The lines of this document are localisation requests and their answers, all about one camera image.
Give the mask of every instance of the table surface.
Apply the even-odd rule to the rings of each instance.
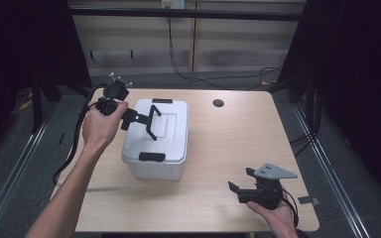
[[[102,95],[97,90],[94,100]],[[129,107],[142,98],[170,98],[190,107],[188,153],[179,181],[135,179],[121,159],[126,132],[120,130],[98,162],[79,215],[76,231],[95,232],[256,232],[266,221],[239,203],[228,188],[255,188],[245,169],[271,163],[298,175],[281,179],[296,199],[299,227],[317,230],[308,196],[271,94],[260,91],[130,89]],[[215,107],[221,99],[224,106]],[[83,146],[61,174],[66,178]]]

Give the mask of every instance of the human hand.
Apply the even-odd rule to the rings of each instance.
[[[84,148],[89,148],[102,153],[113,141],[118,130],[123,113],[128,109],[128,102],[118,102],[116,110],[108,115],[102,115],[90,103],[90,108],[82,123],[82,137]]]
[[[287,194],[283,190],[283,196],[288,200]],[[281,200],[278,207],[274,210],[268,210],[262,205],[249,201],[247,206],[254,212],[261,215],[268,223],[275,237],[289,238],[298,237],[296,227],[293,221],[293,212],[290,206]]]

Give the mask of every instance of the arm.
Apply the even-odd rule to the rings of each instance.
[[[260,204],[249,201],[247,206],[254,212],[258,213],[267,221],[269,227],[271,228],[274,236],[277,238],[293,238],[298,237],[296,227],[293,221],[293,213],[290,206],[281,201],[279,206],[275,210],[268,210],[261,206]]]
[[[91,107],[82,124],[84,147],[69,175],[48,206],[33,223],[26,237],[73,237],[82,202],[95,165],[113,141],[127,102],[113,114],[101,115]]]

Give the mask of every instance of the forearm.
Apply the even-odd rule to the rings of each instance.
[[[72,237],[100,150],[84,148],[71,172],[27,237]]]

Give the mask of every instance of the white plastic container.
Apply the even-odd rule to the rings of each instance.
[[[141,99],[135,110],[149,115],[155,105],[161,116],[154,113],[151,131],[146,125],[131,123],[122,149],[122,160],[136,179],[179,180],[187,156],[189,107],[184,101]]]

